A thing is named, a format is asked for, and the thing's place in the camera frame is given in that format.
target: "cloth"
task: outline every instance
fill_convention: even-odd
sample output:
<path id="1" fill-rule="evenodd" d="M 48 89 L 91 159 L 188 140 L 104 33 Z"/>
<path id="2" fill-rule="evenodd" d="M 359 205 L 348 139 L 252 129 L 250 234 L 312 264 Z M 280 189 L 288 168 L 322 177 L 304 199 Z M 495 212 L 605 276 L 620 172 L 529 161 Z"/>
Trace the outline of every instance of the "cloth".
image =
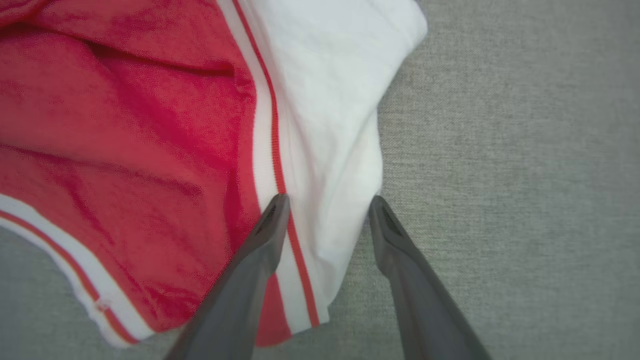
<path id="1" fill-rule="evenodd" d="M 188 321 L 277 193 L 257 343 L 329 320 L 381 187 L 377 105 L 426 34 L 412 0 L 9 2 L 0 26 L 0 225 L 110 344 Z"/>

